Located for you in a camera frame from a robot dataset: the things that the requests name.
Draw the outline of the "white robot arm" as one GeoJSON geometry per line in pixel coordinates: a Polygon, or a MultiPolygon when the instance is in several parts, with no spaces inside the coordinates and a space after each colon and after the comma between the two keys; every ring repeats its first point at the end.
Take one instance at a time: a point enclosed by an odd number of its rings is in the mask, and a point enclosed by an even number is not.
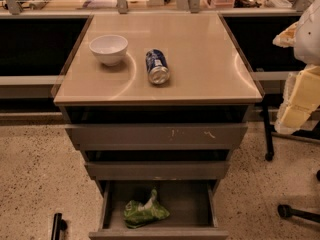
{"type": "Polygon", "coordinates": [[[273,44],[292,47],[294,57],[306,64],[299,73],[289,74],[277,113],[276,132],[290,135],[320,106],[320,0],[314,0],[297,22],[273,39],[273,44]]]}

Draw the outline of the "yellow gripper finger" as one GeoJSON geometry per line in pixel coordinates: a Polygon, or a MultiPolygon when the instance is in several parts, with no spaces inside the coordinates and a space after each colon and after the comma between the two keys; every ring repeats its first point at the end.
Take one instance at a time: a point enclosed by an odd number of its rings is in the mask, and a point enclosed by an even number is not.
{"type": "Polygon", "coordinates": [[[307,65],[298,73],[290,73],[277,113],[276,132],[290,135],[298,131],[319,106],[320,66],[307,65]]]}
{"type": "Polygon", "coordinates": [[[295,22],[278,34],[272,43],[278,47],[288,48],[293,47],[295,44],[295,33],[298,23],[295,22]]]}

